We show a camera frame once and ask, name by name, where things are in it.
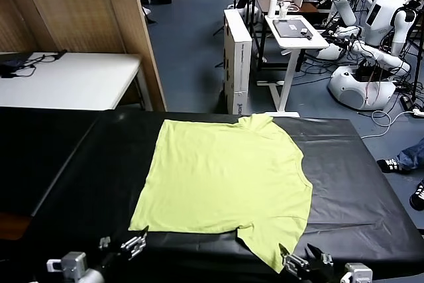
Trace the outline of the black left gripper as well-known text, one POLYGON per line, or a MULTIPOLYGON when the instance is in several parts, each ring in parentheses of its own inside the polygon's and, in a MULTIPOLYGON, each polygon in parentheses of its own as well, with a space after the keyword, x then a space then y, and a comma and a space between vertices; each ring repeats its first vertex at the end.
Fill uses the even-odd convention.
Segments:
MULTIPOLYGON (((107 251, 104 258, 97 266, 99 272, 108 272, 124 265, 130 259, 139 255, 146 246, 146 237, 149 226, 139 231, 133 238, 121 245, 121 249, 107 251)), ((107 250, 111 243, 110 236, 102 237, 99 240, 99 250, 107 250)))

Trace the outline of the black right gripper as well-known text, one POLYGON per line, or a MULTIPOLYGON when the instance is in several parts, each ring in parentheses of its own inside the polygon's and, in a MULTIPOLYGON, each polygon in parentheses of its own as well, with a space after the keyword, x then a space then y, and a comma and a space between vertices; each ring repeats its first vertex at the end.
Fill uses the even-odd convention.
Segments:
POLYGON ((290 254, 280 243, 283 268, 292 275, 298 275, 301 280, 310 282, 340 282, 342 275, 335 271, 333 259, 330 254, 324 253, 320 248, 308 243, 307 247, 316 260, 306 260, 297 255, 290 254))

